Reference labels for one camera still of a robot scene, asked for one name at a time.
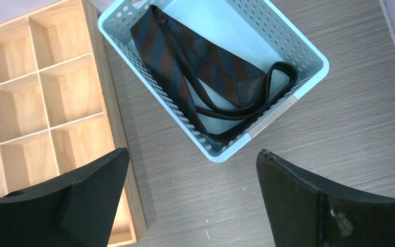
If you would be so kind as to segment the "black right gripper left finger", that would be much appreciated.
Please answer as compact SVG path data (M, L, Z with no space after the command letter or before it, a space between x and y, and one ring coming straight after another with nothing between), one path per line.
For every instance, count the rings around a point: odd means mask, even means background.
M0 197L0 246L107 246L129 161L118 148Z

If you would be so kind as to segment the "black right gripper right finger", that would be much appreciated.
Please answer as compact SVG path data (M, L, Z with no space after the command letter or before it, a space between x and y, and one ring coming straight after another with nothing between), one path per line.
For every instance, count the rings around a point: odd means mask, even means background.
M276 246L395 246L395 198L334 182L265 149L256 168Z

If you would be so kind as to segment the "light blue plastic basket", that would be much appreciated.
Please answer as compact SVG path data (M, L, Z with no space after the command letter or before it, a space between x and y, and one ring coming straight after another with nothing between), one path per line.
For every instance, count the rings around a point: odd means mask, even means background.
M278 61L293 65L298 72L296 83L235 139L213 141L173 103L137 51L131 28L151 5L264 72ZM270 1L143 1L139 7L115 1L100 16L98 28L202 153L218 163L246 145L329 72L327 58Z

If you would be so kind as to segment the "light wooden compartment tray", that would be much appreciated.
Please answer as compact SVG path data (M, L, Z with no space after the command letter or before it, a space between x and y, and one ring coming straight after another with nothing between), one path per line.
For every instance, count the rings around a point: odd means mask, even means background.
M0 197L127 146L97 22L59 1L0 24Z

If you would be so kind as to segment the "navy brown striped tie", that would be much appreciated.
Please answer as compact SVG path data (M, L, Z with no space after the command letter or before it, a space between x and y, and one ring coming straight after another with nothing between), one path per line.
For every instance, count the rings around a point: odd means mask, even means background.
M195 128L215 142L235 139L298 78L297 69L283 61L262 71L155 5L131 34L153 78Z

